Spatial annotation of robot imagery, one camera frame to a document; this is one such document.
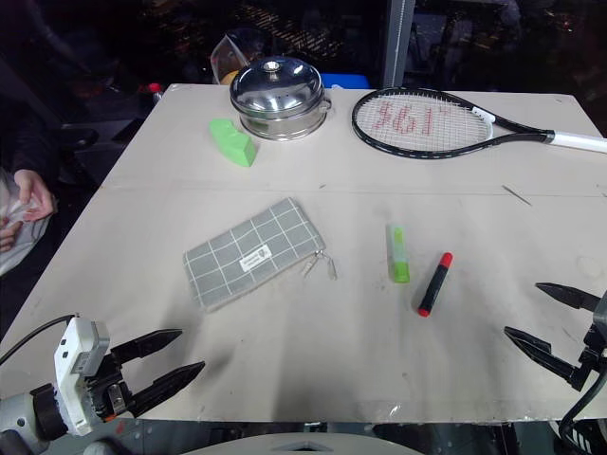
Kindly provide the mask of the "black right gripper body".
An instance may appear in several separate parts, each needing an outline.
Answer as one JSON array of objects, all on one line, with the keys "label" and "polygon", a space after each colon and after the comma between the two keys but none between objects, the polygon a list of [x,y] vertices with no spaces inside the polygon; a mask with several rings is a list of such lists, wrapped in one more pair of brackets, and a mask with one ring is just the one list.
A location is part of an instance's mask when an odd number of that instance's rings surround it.
[{"label": "black right gripper body", "polygon": [[601,298],[582,292],[581,307],[593,313],[593,321],[583,341],[580,369],[584,375],[599,372],[606,363],[606,295]]}]

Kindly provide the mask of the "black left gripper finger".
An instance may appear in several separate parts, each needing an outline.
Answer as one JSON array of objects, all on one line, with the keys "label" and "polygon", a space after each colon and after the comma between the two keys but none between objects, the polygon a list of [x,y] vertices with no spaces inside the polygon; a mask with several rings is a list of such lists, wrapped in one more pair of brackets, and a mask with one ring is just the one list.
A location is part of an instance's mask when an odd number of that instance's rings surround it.
[{"label": "black left gripper finger", "polygon": [[127,410],[134,417],[139,417],[152,410],[186,388],[196,379],[205,366],[206,363],[200,361],[162,375],[154,380],[149,387],[134,394],[130,398]]},{"label": "black left gripper finger", "polygon": [[110,350],[115,361],[122,365],[136,358],[144,358],[159,350],[183,334],[181,329],[161,329],[122,343]]}]

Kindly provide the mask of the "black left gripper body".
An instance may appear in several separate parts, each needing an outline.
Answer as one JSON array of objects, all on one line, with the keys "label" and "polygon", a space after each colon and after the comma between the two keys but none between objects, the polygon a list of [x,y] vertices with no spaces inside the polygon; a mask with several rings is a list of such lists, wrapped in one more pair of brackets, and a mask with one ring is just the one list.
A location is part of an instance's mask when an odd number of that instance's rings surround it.
[{"label": "black left gripper body", "polygon": [[133,394],[122,376],[122,365],[135,358],[129,349],[112,349],[98,370],[87,377],[87,391],[95,414],[109,422],[123,414],[135,414]]}]

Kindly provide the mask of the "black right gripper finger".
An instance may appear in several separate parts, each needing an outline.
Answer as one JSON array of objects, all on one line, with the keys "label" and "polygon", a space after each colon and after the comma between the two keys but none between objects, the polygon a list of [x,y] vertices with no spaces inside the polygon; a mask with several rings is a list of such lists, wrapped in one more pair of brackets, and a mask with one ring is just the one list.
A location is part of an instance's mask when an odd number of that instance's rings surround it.
[{"label": "black right gripper finger", "polygon": [[535,286],[554,300],[575,309],[585,309],[594,312],[599,302],[599,297],[571,286],[552,282],[536,282]]},{"label": "black right gripper finger", "polygon": [[552,355],[550,343],[509,326],[504,333],[531,360],[564,379],[574,390],[582,390],[589,372]]}]

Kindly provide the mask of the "person's right hand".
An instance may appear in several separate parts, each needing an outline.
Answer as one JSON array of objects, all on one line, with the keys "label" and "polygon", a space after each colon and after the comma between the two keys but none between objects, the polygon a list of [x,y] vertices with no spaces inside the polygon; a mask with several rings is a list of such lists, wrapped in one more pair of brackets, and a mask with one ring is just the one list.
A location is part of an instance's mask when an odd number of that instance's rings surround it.
[{"label": "person's right hand", "polygon": [[16,243],[17,236],[23,226],[22,221],[9,223],[7,219],[2,220],[3,225],[0,230],[1,251],[6,252],[11,250]]}]

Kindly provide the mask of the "person's left hand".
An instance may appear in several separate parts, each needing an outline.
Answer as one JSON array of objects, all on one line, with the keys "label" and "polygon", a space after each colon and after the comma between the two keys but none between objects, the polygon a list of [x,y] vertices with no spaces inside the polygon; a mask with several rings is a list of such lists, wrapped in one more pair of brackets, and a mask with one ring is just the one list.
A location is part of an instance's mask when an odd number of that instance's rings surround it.
[{"label": "person's left hand", "polygon": [[28,222],[42,220],[55,211],[54,199],[43,178],[32,170],[19,170],[14,174],[22,204],[28,206],[23,219]]}]

